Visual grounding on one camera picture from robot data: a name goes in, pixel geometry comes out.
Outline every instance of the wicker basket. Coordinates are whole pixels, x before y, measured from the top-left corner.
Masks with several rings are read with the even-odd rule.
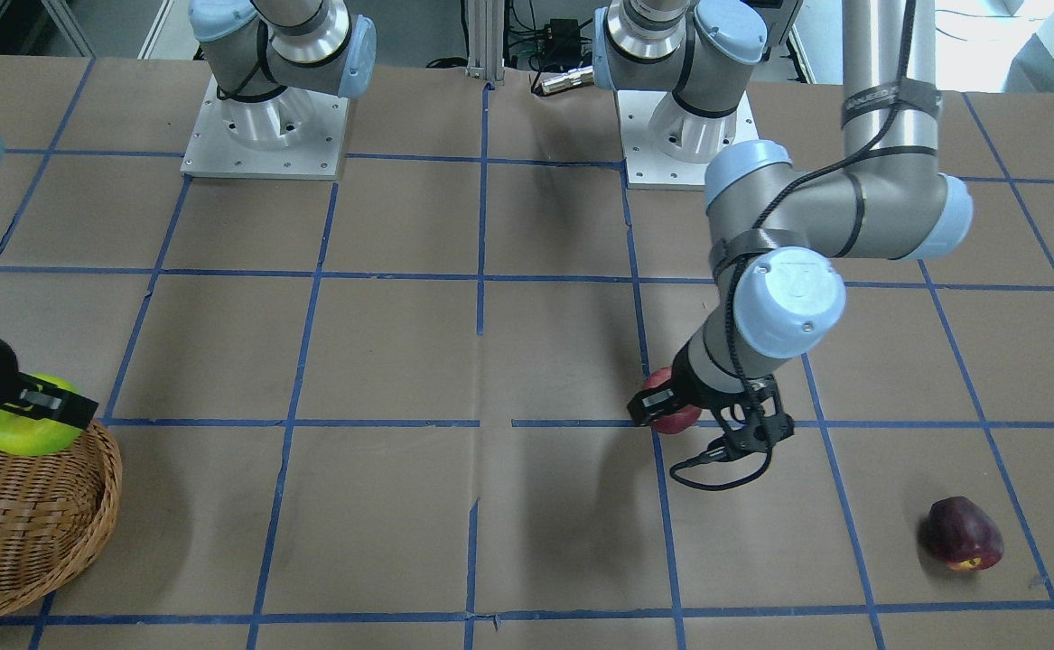
[[[117,525],[121,452],[96,420],[64,451],[0,452],[0,616],[66,584]]]

